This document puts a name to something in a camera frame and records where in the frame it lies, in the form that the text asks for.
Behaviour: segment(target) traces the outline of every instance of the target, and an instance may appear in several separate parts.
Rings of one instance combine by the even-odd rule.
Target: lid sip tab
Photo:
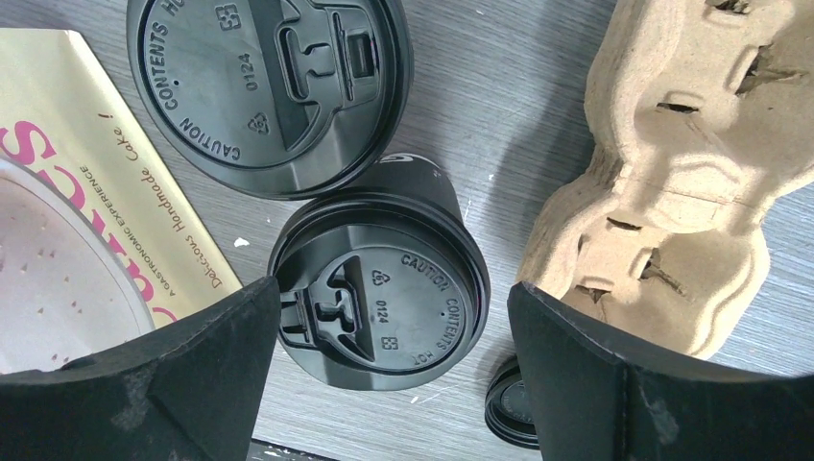
[[[398,0],[131,0],[128,48],[170,143],[269,199],[358,177],[393,137],[413,78]]]

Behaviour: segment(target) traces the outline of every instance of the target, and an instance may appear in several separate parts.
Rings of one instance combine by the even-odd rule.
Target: disposable coffee cup
[[[283,227],[269,262],[279,338],[310,375],[351,390],[420,386],[460,362],[486,324],[486,263],[449,177],[383,157]]]

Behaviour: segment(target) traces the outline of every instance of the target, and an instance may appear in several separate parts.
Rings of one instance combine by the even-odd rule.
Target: pink lettering
[[[166,315],[167,317],[170,318],[171,322],[177,322],[178,321],[178,317],[176,317],[175,314],[173,314],[172,312],[170,312],[169,310],[167,310],[167,309],[165,309],[163,307],[153,307],[153,312],[157,312],[159,314]]]
[[[144,288],[141,289],[141,298],[144,299],[145,303],[149,303],[150,300],[153,298],[153,295],[156,293],[153,290],[153,284],[147,280],[146,277],[141,275],[141,269],[133,262],[132,259],[129,259],[130,265],[128,266],[128,274],[132,278],[132,281],[135,282],[135,285],[138,286],[138,283],[141,281],[141,284],[144,285]]]
[[[9,131],[5,128],[0,128],[0,150],[14,161],[22,163],[25,166],[31,165],[36,159],[36,149],[34,148],[34,139],[32,137],[34,133],[45,143],[45,149],[40,154],[42,158],[53,157],[57,154],[48,136],[46,136],[37,125],[31,122],[17,122],[14,124],[14,136],[17,138],[19,152],[12,152],[3,142],[8,132]]]
[[[77,181],[77,179],[74,177],[74,175],[70,174],[67,170],[65,170],[61,166],[55,166],[54,169],[59,171],[63,175],[67,176],[68,179],[71,180],[71,182],[74,184],[74,191],[70,195],[69,200],[71,201],[72,204],[74,204],[74,206],[77,209],[82,209],[84,207],[84,203],[85,203],[85,196],[84,196],[84,190],[82,189],[82,186],[79,184],[79,181]],[[48,173],[45,172],[45,170],[39,170],[37,172],[37,174],[40,175],[41,178],[46,180],[48,183],[50,183],[51,185],[53,185],[57,189],[60,188],[54,182],[54,180],[51,179],[51,176],[49,176]]]

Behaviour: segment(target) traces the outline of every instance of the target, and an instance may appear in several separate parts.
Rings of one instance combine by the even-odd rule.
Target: black plastic lid
[[[372,164],[413,76],[398,0],[131,0],[128,44],[173,146],[272,199],[316,196]]]
[[[516,357],[500,367],[491,381],[484,419],[491,432],[504,441],[524,449],[539,449],[532,410]]]
[[[283,297],[279,338],[334,387],[416,387],[463,359],[483,332],[486,267],[463,227],[382,194],[343,192],[302,208],[269,272]],[[439,228],[452,232],[444,235]]]

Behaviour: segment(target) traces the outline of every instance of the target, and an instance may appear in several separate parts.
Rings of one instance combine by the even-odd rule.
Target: coffee cup lid
[[[484,420],[491,432],[504,441],[524,449],[539,449],[517,357],[503,364],[491,381]]]
[[[412,211],[343,193],[283,229],[269,267],[285,291],[279,338],[317,379],[353,390],[419,386],[483,331],[485,267]]]
[[[128,44],[170,143],[271,199],[319,195],[372,164],[413,74],[399,0],[132,0]]]

